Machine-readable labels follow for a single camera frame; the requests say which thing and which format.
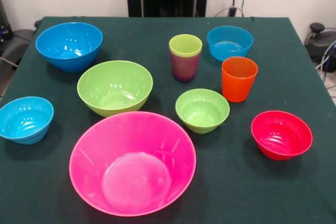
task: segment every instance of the orange cup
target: orange cup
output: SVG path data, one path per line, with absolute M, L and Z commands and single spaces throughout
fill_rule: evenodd
M 230 102 L 246 100 L 258 73 L 257 64 L 245 57 L 227 58 L 222 64 L 222 94 Z

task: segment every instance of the floor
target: floor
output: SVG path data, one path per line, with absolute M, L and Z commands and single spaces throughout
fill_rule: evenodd
M 329 94 L 336 105 L 336 72 L 327 73 L 327 78 L 324 85 L 328 89 Z
M 15 71 L 13 70 L 7 78 L 0 83 L 0 101 L 4 93 L 6 92 L 6 89 L 14 75 Z M 327 73 L 327 78 L 325 82 L 325 87 L 328 89 L 330 96 L 332 97 L 332 100 L 334 101 L 336 105 L 336 72 L 333 73 Z
M 7 77 L 0 82 L 0 101 L 2 96 L 5 94 L 8 85 L 10 84 L 12 77 L 14 76 L 14 73 L 15 70 L 11 70 L 11 72 L 7 75 Z

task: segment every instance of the pink bowl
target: pink bowl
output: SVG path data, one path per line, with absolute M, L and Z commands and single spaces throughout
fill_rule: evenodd
M 88 129 L 75 145 L 70 179 L 92 207 L 116 216 L 158 211 L 184 193 L 196 169 L 194 145 L 174 121 L 125 112 Z
M 260 150 L 274 160 L 287 160 L 306 152 L 313 142 L 308 125 L 295 115 L 267 111 L 257 115 L 251 125 Z

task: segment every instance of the table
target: table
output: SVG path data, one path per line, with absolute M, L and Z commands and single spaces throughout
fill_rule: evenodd
M 230 104 L 225 123 L 206 135 L 187 131 L 197 152 L 190 187 L 175 203 L 154 214 L 122 218 L 87 205 L 73 189 L 70 153 L 79 137 L 102 118 L 77 95 L 82 73 L 62 72 L 32 43 L 2 99 L 41 96 L 55 107 L 45 138 L 23 146 L 0 140 L 0 223 L 335 223 L 336 107 L 287 18 L 110 18 L 46 17 L 35 38 L 63 22 L 88 22 L 104 35 L 95 63 L 125 59 L 145 66 L 154 87 L 141 110 L 182 125 L 175 100 L 186 90 L 220 92 L 221 63 L 211 57 L 207 32 L 220 25 L 247 29 L 255 43 L 248 57 L 259 73 L 248 99 Z M 171 74 L 169 39 L 190 33 L 204 43 L 196 78 L 187 83 Z M 310 125 L 313 146 L 303 156 L 277 162 L 266 158 L 250 132 L 252 119 L 266 110 L 291 112 Z

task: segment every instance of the bowl rim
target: bowl rim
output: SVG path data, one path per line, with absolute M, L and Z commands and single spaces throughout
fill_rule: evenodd
M 201 91 L 203 91 L 203 92 L 208 92 L 208 93 L 212 93 L 212 94 L 217 95 L 218 97 L 221 98 L 221 100 L 225 103 L 225 105 L 227 105 L 227 108 L 228 108 L 227 115 L 224 116 L 224 118 L 221 119 L 220 122 L 215 123 L 215 124 L 212 124 L 212 125 L 210 125 L 210 126 L 198 126 L 198 125 L 191 124 L 191 123 L 185 121 L 185 120 L 183 119 L 183 117 L 181 116 L 181 114 L 178 112 L 177 104 L 178 104 L 178 102 L 180 101 L 180 98 L 183 97 L 184 95 L 186 95 L 187 93 L 191 93 L 191 92 L 195 92 L 195 91 L 199 91 L 199 90 L 201 90 Z M 185 91 L 184 93 L 182 93 L 182 94 L 178 97 L 178 99 L 177 99 L 176 102 L 175 102 L 175 111 L 176 111 L 177 115 L 179 116 L 179 118 L 182 120 L 183 123 L 188 124 L 188 125 L 191 125 L 191 126 L 194 126 L 194 127 L 197 127 L 197 128 L 199 128 L 199 129 L 210 129 L 210 128 L 212 128 L 212 127 L 216 127 L 216 126 L 222 124 L 222 123 L 228 118 L 228 116 L 230 115 L 230 104 L 229 104 L 229 102 L 225 99 L 225 97 L 223 97 L 220 93 L 218 93 L 218 92 L 216 92 L 216 91 L 214 91 L 214 90 L 211 90 L 211 89 L 190 89 L 190 90 Z
M 245 30 L 245 29 L 243 29 L 241 27 L 238 27 L 238 26 L 217 26 L 217 27 L 211 29 L 208 32 L 208 34 L 206 35 L 206 39 L 207 39 L 209 45 L 211 45 L 211 46 L 214 45 L 213 43 L 210 42 L 210 39 L 209 39 L 210 34 L 212 34 L 215 30 L 221 30 L 223 28 L 235 28 L 235 29 L 242 30 L 242 31 L 244 31 L 252 39 L 250 45 L 247 46 L 247 47 L 242 48 L 242 50 L 247 50 L 247 49 L 249 49 L 249 48 L 251 48 L 253 46 L 253 44 L 254 44 L 254 38 L 253 38 L 252 34 L 249 31 L 247 31 L 247 30 Z
M 50 31 L 50 30 L 52 30 L 52 29 L 54 29 L 54 28 L 56 28 L 56 27 L 59 27 L 59 26 L 66 26 L 66 25 L 69 25 L 69 24 L 73 24 L 73 25 L 81 24 L 81 25 L 91 26 L 91 27 L 93 27 L 94 29 L 96 29 L 96 30 L 99 32 L 99 34 L 100 34 L 100 41 L 99 41 L 98 45 L 97 45 L 94 49 L 92 49 L 90 52 L 88 52 L 88 53 L 86 53 L 86 54 L 84 54 L 84 55 L 81 55 L 81 56 L 76 56 L 76 57 L 68 57 L 68 58 L 61 58 L 61 59 L 60 59 L 60 58 L 52 57 L 52 56 L 48 56 L 48 55 L 42 53 L 42 52 L 40 51 L 40 49 L 38 48 L 38 46 L 37 46 L 37 43 L 38 43 L 38 41 L 40 40 L 41 36 L 42 36 L 43 34 L 45 34 L 46 32 L 48 32 L 48 31 Z M 47 28 L 46 30 L 44 30 L 42 33 L 40 33 L 40 34 L 38 35 L 36 41 L 35 41 L 35 48 L 36 48 L 36 50 L 37 50 L 41 55 L 43 55 L 43 56 L 46 57 L 46 58 L 49 58 L 49 59 L 58 59 L 58 60 L 69 60 L 69 59 L 77 59 L 77 58 L 83 57 L 83 56 L 85 56 L 85 55 L 87 55 L 87 54 L 89 54 L 89 53 L 95 51 L 97 48 L 99 48 L 99 47 L 101 46 L 102 41 L 103 41 L 103 33 L 101 32 L 101 30 L 100 30 L 98 27 L 96 27 L 96 26 L 94 26 L 94 25 L 92 25 L 92 24 L 89 24 L 89 23 L 85 23 L 85 22 L 66 22 L 66 23 L 60 23 L 60 24 L 51 26 L 51 27 Z
M 8 102 L 8 103 L 5 104 L 4 106 L 2 106 L 1 109 L 0 109 L 0 111 L 1 111 L 4 107 L 10 105 L 11 103 L 13 103 L 13 102 L 15 102 L 15 101 L 18 101 L 18 100 L 25 100 L 25 99 L 32 99 L 32 98 L 33 98 L 33 99 L 38 99 L 38 100 L 43 100 L 43 101 L 47 102 L 47 104 L 50 105 L 50 107 L 51 107 L 51 116 L 50 116 L 48 122 L 47 122 L 47 123 L 46 123 L 46 124 L 39 130 L 39 131 L 34 132 L 34 133 L 30 133 L 29 135 L 26 135 L 26 136 L 21 136 L 21 137 L 10 137 L 10 136 L 5 136 L 5 135 L 3 135 L 3 134 L 1 133 L 1 131 L 0 131 L 0 136 L 1 136 L 1 137 L 5 138 L 5 139 L 8 139 L 8 140 L 11 140 L 11 141 L 13 141 L 13 142 L 16 142 L 16 141 L 18 141 L 18 140 L 22 140 L 22 139 L 25 139 L 25 138 L 27 138 L 27 137 L 31 137 L 31 136 L 33 136 L 33 135 L 35 135 L 35 134 L 37 134 L 37 133 L 43 131 L 46 127 L 49 127 L 49 124 L 51 123 L 51 121 L 52 121 L 53 118 L 54 118 L 54 106 L 52 105 L 51 102 L 49 102 L 47 99 L 42 98 L 42 97 L 31 96 L 31 97 L 20 97 L 20 98 L 17 98 L 17 99 L 15 99 L 15 100 L 12 100 L 12 101 Z
M 308 129 L 308 132 L 309 132 L 309 141 L 310 141 L 310 143 L 309 143 L 309 145 L 308 145 L 307 148 L 305 148 L 303 151 L 300 151 L 300 152 L 297 152 L 297 153 L 293 153 L 293 154 L 284 154 L 284 153 L 275 152 L 275 151 L 273 151 L 273 150 L 270 150 L 269 148 L 265 147 L 265 146 L 259 141 L 259 139 L 257 139 L 257 138 L 255 137 L 255 134 L 254 134 L 254 131 L 253 131 L 253 125 L 254 125 L 254 123 L 255 123 L 255 120 L 256 120 L 258 117 L 262 116 L 263 114 L 274 113 L 274 112 L 280 112 L 281 114 L 287 114 L 287 115 L 289 115 L 289 116 L 291 116 L 291 117 L 293 117 L 293 118 L 299 120 L 301 123 L 303 123 L 303 125 L 305 126 L 306 129 Z M 252 133 L 252 136 L 253 136 L 254 140 L 256 141 L 256 143 L 257 143 L 258 145 L 262 146 L 264 149 L 268 150 L 269 152 L 272 152 L 272 153 L 274 153 L 274 154 L 277 154 L 277 155 L 280 155 L 280 156 L 283 156 L 283 157 L 294 157 L 294 156 L 299 156 L 299 155 L 305 153 L 307 150 L 309 150 L 309 148 L 311 147 L 311 145 L 312 145 L 312 143 L 313 143 L 313 135 L 312 135 L 312 132 L 311 132 L 310 127 L 308 126 L 308 124 L 307 124 L 304 120 L 302 120 L 300 117 L 298 117 L 298 116 L 296 116 L 296 115 L 294 115 L 294 114 L 291 114 L 291 113 L 289 113 L 289 112 L 286 112 L 286 111 L 281 111 L 281 110 L 268 110 L 268 111 L 261 112 L 261 113 L 259 113 L 257 116 L 255 116 L 254 119 L 253 119 L 253 121 L 252 121 L 252 123 L 251 123 L 251 133 Z
M 107 120 L 111 120 L 111 118 L 114 118 L 114 117 L 119 117 L 119 116 L 125 116 L 126 114 L 151 114 L 153 116 L 156 116 L 156 117 L 159 117 L 159 118 L 164 118 L 166 121 L 174 124 L 177 128 L 179 128 L 181 130 L 181 133 L 184 134 L 186 136 L 186 140 L 190 143 L 190 146 L 191 146 L 191 149 L 192 149 L 192 154 L 193 154 L 193 160 L 194 160 L 194 164 L 193 164 L 193 168 L 192 168 L 192 172 L 191 172 L 191 176 L 188 180 L 188 182 L 185 184 L 185 186 L 182 188 L 182 190 L 175 196 L 173 197 L 170 201 L 168 201 L 166 204 L 162 205 L 161 207 L 159 208 L 156 208 L 154 210 L 150 210 L 150 211 L 146 211 L 146 212 L 142 212 L 140 214 L 119 214 L 119 213 L 115 213 L 115 212 L 111 212 L 111 211 L 105 211 L 103 209 L 101 209 L 100 207 L 97 207 L 97 206 L 94 206 L 94 204 L 91 204 L 81 193 L 80 191 L 78 190 L 76 184 L 74 184 L 72 182 L 72 179 L 73 179 L 73 173 L 72 173 L 72 168 L 71 168 L 71 164 L 72 164 L 72 160 L 73 160 L 73 154 L 74 154 L 74 151 L 75 149 L 77 148 L 77 145 L 79 145 L 79 142 L 80 140 L 86 135 L 88 134 L 88 132 L 94 128 L 96 125 L 98 124 L 101 124 L 103 121 L 107 121 Z M 101 212 L 104 212 L 106 214 L 109 214 L 109 215 L 114 215 L 114 216 L 121 216 L 121 217 L 136 217 L 136 216 L 144 216 L 144 215 L 148 215 L 148 214 L 151 214 L 151 213 L 154 213 L 154 212 L 158 212 L 164 208 L 166 208 L 167 206 L 171 205 L 172 203 L 174 203 L 175 201 L 177 201 L 182 194 L 184 194 L 184 192 L 188 189 L 191 181 L 193 180 L 194 176 L 195 176 L 195 172 L 196 172 L 196 163 L 197 163 L 197 156 L 196 156 L 196 149 L 195 149 L 195 145 L 193 143 L 193 141 L 191 140 L 190 136 L 187 134 L 187 132 L 178 124 L 176 123 L 175 121 L 173 121 L 172 119 L 166 117 L 166 116 L 163 116 L 163 115 L 160 115 L 158 113 L 154 113 L 154 112 L 148 112 L 148 111 L 130 111 L 130 112 L 124 112 L 124 113 L 120 113 L 120 114 L 116 114 L 116 115 L 112 115 L 112 116 L 109 116 L 107 118 L 104 118 L 103 120 L 95 123 L 94 125 L 92 125 L 91 127 L 89 127 L 84 133 L 83 135 L 78 139 L 78 141 L 76 142 L 76 144 L 74 145 L 72 151 L 71 151 L 71 154 L 70 154 L 70 159 L 69 159 L 69 176 L 70 176 L 70 180 L 71 180 L 71 184 L 73 186 L 73 188 L 75 189 L 75 191 L 77 192 L 77 194 L 80 196 L 80 198 L 82 200 L 84 200 L 87 204 L 89 204 L 91 207 L 93 207 L 94 209 L 97 209 Z
M 98 66 L 100 66 L 100 65 L 104 65 L 104 64 L 111 64 L 112 62 L 113 62 L 113 63 L 114 63 L 114 62 L 131 63 L 132 65 L 137 65 L 138 67 L 140 67 L 140 68 L 142 68 L 143 70 L 145 70 L 145 72 L 149 75 L 150 80 L 151 80 L 151 86 L 150 86 L 150 88 L 149 88 L 148 94 L 145 95 L 140 101 L 138 101 L 138 102 L 136 102 L 136 103 L 134 103 L 134 104 L 132 104 L 132 105 L 124 106 L 124 107 L 119 108 L 119 109 L 104 109 L 104 108 L 101 108 L 101 107 L 92 105 L 91 103 L 85 101 L 85 99 L 81 96 L 81 94 L 80 94 L 80 92 L 79 92 L 79 83 L 80 83 L 80 81 L 82 80 L 83 76 L 84 76 L 87 72 L 89 72 L 91 69 L 93 69 L 93 68 L 96 68 L 96 67 L 98 67 Z M 124 110 L 124 109 L 130 108 L 130 107 L 136 106 L 136 105 L 140 104 L 141 102 L 143 102 L 144 100 L 146 100 L 146 99 L 148 98 L 148 96 L 150 95 L 152 89 L 153 89 L 153 77 L 152 77 L 151 73 L 148 71 L 148 69 L 145 68 L 144 66 L 142 66 L 142 65 L 140 65 L 140 64 L 138 64 L 138 63 L 136 63 L 136 62 L 128 61 L 128 60 L 109 60 L 109 61 L 105 61 L 105 62 L 96 64 L 96 65 L 92 66 L 91 68 L 89 68 L 88 70 L 86 70 L 86 71 L 81 75 L 81 77 L 79 78 L 79 80 L 78 80 L 78 82 L 77 82 L 77 94 L 78 94 L 79 98 L 80 98 L 86 105 L 88 105 L 88 106 L 90 106 L 90 107 L 93 107 L 93 108 L 95 108 L 95 109 L 98 109 L 98 110 L 103 110 L 103 111 L 120 111 L 120 110 Z

